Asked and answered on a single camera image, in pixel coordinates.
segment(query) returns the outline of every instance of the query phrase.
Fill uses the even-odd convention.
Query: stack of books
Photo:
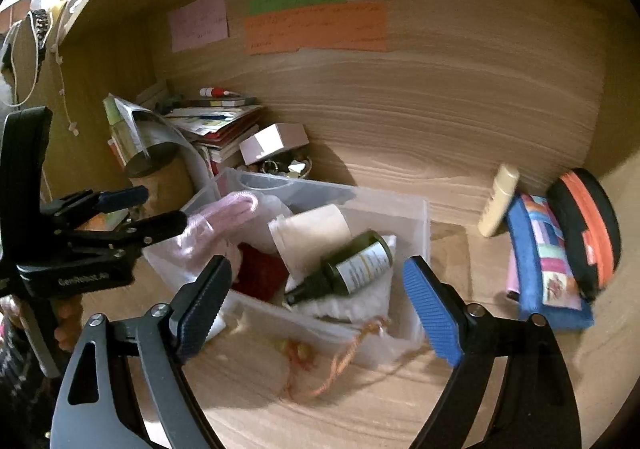
[[[262,106],[252,97],[183,100],[165,115],[204,159],[209,174],[244,163],[240,143],[259,129]]]

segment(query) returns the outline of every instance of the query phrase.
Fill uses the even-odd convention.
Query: red fabric
[[[287,280],[287,267],[279,257],[263,254],[246,243],[240,243],[238,248],[242,252],[242,265],[238,282],[232,288],[260,301],[270,301]]]

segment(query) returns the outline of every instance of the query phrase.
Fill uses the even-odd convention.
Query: pen
[[[229,92],[224,88],[203,88],[200,90],[200,96],[242,96],[242,95],[236,92]]]

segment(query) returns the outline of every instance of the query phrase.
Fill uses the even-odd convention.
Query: bottle label
[[[349,293],[352,293],[383,275],[391,265],[384,247],[376,241],[353,257],[338,263],[335,268],[342,276]]]

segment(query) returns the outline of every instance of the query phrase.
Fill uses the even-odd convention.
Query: green glass bottle
[[[383,275],[393,264],[388,244],[376,231],[351,239],[339,251],[325,257],[320,269],[284,294],[288,305],[329,294],[347,296]]]

